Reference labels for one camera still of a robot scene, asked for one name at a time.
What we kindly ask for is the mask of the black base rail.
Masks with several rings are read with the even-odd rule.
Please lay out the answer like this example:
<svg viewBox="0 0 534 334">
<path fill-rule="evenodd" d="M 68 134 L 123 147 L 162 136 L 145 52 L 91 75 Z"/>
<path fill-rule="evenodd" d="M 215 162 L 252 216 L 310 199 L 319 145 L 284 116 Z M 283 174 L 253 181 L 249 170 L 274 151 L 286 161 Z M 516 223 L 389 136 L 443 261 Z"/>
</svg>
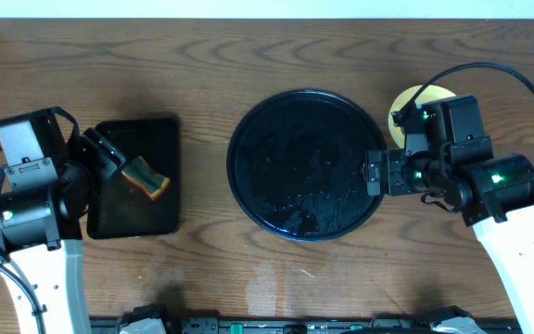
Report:
<svg viewBox="0 0 534 334">
<path fill-rule="evenodd" d="M 119 317 L 90 318 L 94 333 L 181 334 L 328 334 L 328 333 L 520 333 L 515 320 L 478 320 L 450 306 L 409 317 L 381 313 L 370 319 L 252 318 L 196 314 L 171 315 L 165 307 L 150 304 Z"/>
</svg>

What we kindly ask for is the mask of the orange green sponge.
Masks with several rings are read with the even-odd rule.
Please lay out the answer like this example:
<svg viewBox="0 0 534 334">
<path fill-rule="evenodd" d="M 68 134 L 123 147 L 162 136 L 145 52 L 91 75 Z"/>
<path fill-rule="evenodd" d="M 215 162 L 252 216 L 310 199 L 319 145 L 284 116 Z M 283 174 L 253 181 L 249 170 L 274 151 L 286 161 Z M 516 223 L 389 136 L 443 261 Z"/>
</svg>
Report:
<svg viewBox="0 0 534 334">
<path fill-rule="evenodd" d="M 171 179 L 154 171 L 142 156 L 131 160 L 121 169 L 129 183 L 140 188 L 152 201 L 169 187 Z"/>
</svg>

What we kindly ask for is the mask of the black rectangular tray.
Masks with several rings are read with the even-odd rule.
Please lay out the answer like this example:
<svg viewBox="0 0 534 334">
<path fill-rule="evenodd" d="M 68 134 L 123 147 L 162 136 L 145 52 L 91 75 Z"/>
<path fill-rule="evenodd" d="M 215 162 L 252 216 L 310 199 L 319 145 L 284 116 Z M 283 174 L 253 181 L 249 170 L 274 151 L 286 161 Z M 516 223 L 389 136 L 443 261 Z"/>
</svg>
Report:
<svg viewBox="0 0 534 334">
<path fill-rule="evenodd" d="M 107 121 L 95 129 L 125 156 L 142 156 L 150 167 L 171 179 L 167 190 L 152 201 L 140 188 L 115 173 L 96 194 L 89 208 L 90 238 L 131 238 L 168 235 L 178 229 L 180 210 L 180 139 L 175 117 Z"/>
</svg>

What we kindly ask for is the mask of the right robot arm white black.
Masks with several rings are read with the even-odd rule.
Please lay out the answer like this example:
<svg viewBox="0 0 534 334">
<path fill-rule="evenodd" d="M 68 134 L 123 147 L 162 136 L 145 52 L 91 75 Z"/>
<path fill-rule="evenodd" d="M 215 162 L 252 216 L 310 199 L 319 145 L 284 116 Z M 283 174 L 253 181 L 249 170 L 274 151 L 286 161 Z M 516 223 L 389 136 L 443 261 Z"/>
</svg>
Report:
<svg viewBox="0 0 534 334">
<path fill-rule="evenodd" d="M 362 173 L 371 196 L 419 193 L 461 214 L 491 258 L 522 331 L 534 333 L 534 167 L 526 157 L 453 147 L 413 155 L 372 150 Z"/>
</svg>

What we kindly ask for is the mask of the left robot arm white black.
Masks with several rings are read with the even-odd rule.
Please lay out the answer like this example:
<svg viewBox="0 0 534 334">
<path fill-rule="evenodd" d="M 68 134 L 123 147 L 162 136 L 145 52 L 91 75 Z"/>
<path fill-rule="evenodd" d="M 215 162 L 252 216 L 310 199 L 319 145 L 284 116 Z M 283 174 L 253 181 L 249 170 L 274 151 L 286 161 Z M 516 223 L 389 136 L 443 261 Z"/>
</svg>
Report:
<svg viewBox="0 0 534 334">
<path fill-rule="evenodd" d="M 23 333 L 89 333 L 81 218 L 124 161 L 96 130 L 0 124 L 0 268 Z"/>
</svg>

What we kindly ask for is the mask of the black round tray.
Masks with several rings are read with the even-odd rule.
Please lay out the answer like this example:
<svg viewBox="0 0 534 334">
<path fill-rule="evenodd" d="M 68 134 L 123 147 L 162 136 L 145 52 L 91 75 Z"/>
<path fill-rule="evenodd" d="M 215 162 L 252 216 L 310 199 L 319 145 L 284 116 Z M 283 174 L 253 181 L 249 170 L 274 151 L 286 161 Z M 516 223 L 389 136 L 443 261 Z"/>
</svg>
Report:
<svg viewBox="0 0 534 334">
<path fill-rule="evenodd" d="M 368 194 L 363 166 L 367 152 L 386 146 L 375 120 L 351 100 L 287 91 L 263 100 L 235 128 L 228 182 L 245 214 L 278 237 L 340 238 L 382 202 Z"/>
</svg>

